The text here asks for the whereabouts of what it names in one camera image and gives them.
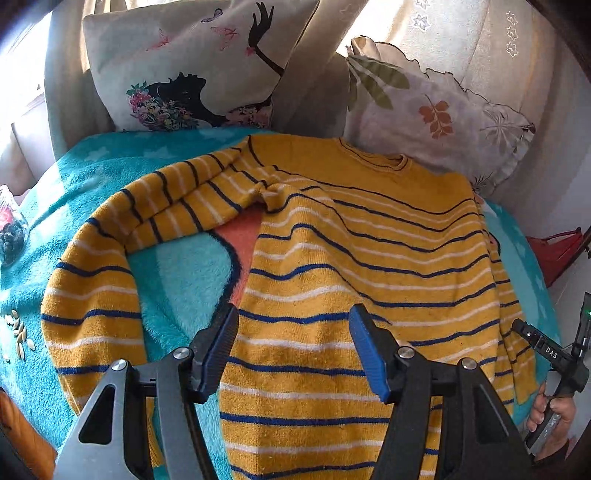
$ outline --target red object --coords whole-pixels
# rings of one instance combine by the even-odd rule
[[[560,237],[565,238],[550,243],[550,240]],[[559,277],[564,266],[573,258],[581,246],[583,233],[579,227],[576,230],[557,233],[546,238],[534,238],[532,236],[526,238],[531,249],[534,251],[535,257],[538,259],[538,263],[544,274],[546,287],[549,287]]]

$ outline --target star pattern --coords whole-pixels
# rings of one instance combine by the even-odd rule
[[[519,52],[517,51],[517,45],[515,45],[514,42],[510,41],[507,44],[507,53],[509,55],[511,55],[511,57],[515,58],[517,55],[519,55]]]
[[[509,23],[511,25],[517,25],[519,22],[517,21],[517,17],[515,16],[514,13],[511,12],[511,10],[509,10],[507,13],[507,20],[509,21]]]
[[[431,6],[429,0],[415,0],[414,4],[417,7],[421,7],[423,10],[426,10],[428,7]]]
[[[427,16],[423,16],[421,14],[417,14],[416,17],[411,17],[414,21],[413,27],[419,28],[421,31],[425,32],[431,26],[428,21]]]
[[[507,36],[514,41],[519,38],[519,35],[517,34],[517,30],[515,29],[515,27],[507,27]]]

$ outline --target blue gripper pad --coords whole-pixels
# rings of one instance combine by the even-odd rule
[[[382,402],[386,402],[390,395],[387,364],[370,333],[370,330],[376,328],[363,305],[354,305],[351,308],[349,311],[349,332],[361,359],[369,387]]]

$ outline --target yellow striped sweater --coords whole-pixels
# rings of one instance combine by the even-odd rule
[[[136,180],[66,249],[41,310],[76,411],[114,359],[145,362],[126,254],[254,202],[266,212],[220,385],[236,478],[369,478],[392,407],[371,393],[353,347],[355,303],[428,359],[475,358],[509,409],[535,390],[533,352],[510,332],[519,303],[465,178],[340,139],[256,135]],[[425,478],[440,423],[434,399]]]

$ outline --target teal fuzzy blanket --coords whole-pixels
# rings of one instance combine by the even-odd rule
[[[1,270],[0,313],[17,310],[37,349],[25,349],[26,360],[19,360],[12,329],[0,322],[0,350],[10,360],[0,361],[0,387],[57,449],[76,416],[44,346],[40,306],[49,276],[68,242],[102,202],[133,180],[167,164],[237,144],[257,132],[261,131],[216,128],[90,137],[53,165],[23,202],[21,211],[31,233],[20,258]],[[523,234],[502,208],[491,205],[485,215],[527,320],[558,339],[554,310]],[[218,302],[228,296],[236,281],[236,252],[213,232],[140,251],[130,256],[129,263],[138,287],[150,361],[188,344],[199,329],[209,324]],[[538,380],[545,377],[547,370],[547,363],[537,364]],[[516,423],[525,418],[530,405],[515,409]],[[197,414],[219,478],[231,479],[217,395],[197,406]],[[165,478],[164,468],[155,474]]]

